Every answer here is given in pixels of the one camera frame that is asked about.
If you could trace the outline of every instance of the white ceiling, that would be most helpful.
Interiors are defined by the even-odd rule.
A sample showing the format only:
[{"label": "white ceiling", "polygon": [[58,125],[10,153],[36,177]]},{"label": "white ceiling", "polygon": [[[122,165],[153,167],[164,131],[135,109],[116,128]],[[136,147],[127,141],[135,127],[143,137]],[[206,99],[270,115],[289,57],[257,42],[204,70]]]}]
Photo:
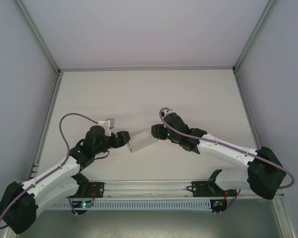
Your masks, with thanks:
[{"label": "white ceiling", "polygon": [[60,68],[233,66],[267,0],[24,0]]}]

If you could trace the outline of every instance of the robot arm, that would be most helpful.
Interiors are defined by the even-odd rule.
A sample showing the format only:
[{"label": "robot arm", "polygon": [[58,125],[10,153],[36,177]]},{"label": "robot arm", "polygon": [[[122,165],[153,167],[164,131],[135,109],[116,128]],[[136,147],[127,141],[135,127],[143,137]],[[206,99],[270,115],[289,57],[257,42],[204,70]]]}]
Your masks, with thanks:
[{"label": "robot arm", "polygon": [[235,172],[214,171],[209,179],[210,191],[250,189],[265,199],[274,198],[286,170],[269,148],[255,150],[233,145],[204,130],[189,128],[181,117],[170,109],[163,109],[160,113],[165,124],[151,127],[154,138],[168,139],[186,151],[217,157],[238,168]]},{"label": "robot arm", "polygon": [[109,122],[100,121],[55,166],[29,181],[8,185],[0,202],[0,217],[16,234],[24,232],[56,202],[77,192],[84,194],[88,179],[80,172],[95,161],[97,154],[122,147],[129,140],[127,131],[110,133]]}]

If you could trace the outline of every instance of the metal floor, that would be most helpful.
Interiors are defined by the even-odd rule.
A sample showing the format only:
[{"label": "metal floor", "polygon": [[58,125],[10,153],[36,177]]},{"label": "metal floor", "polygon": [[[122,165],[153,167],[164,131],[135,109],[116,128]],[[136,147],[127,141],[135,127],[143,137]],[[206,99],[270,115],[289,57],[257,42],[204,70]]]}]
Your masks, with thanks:
[{"label": "metal floor", "polygon": [[273,204],[239,199],[227,213],[198,211],[45,211],[18,238],[278,238]]}]

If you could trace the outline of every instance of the gray floor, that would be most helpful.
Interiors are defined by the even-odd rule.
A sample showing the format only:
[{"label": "gray floor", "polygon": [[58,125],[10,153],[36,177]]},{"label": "gray floor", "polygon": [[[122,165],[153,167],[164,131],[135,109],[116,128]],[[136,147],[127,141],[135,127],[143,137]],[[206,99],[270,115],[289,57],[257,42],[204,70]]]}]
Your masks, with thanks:
[{"label": "gray floor", "polygon": [[187,211],[45,211],[18,238],[278,238],[271,201],[238,200],[222,216]]}]

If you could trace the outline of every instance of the white panel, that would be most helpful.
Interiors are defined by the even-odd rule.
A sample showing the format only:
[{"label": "white panel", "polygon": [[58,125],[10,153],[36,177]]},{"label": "white panel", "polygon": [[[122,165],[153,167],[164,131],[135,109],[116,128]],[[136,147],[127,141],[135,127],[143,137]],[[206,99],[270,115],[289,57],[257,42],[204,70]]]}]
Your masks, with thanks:
[{"label": "white panel", "polygon": [[241,72],[261,143],[295,176],[284,193],[298,226],[298,0],[280,0]]},{"label": "white panel", "polygon": [[54,79],[13,2],[0,0],[0,200],[28,176]]},{"label": "white panel", "polygon": [[[66,154],[59,120],[70,112],[95,120],[115,119],[114,131],[131,135],[161,123],[159,109],[173,108],[190,127],[247,148],[254,142],[232,70],[65,72],[49,127],[39,174]],[[70,146],[92,126],[80,117],[64,120]],[[207,179],[215,169],[232,169],[216,158],[159,141],[136,153],[111,149],[82,173],[90,180]]]},{"label": "white panel", "polygon": [[267,0],[24,0],[61,68],[233,66]]}]

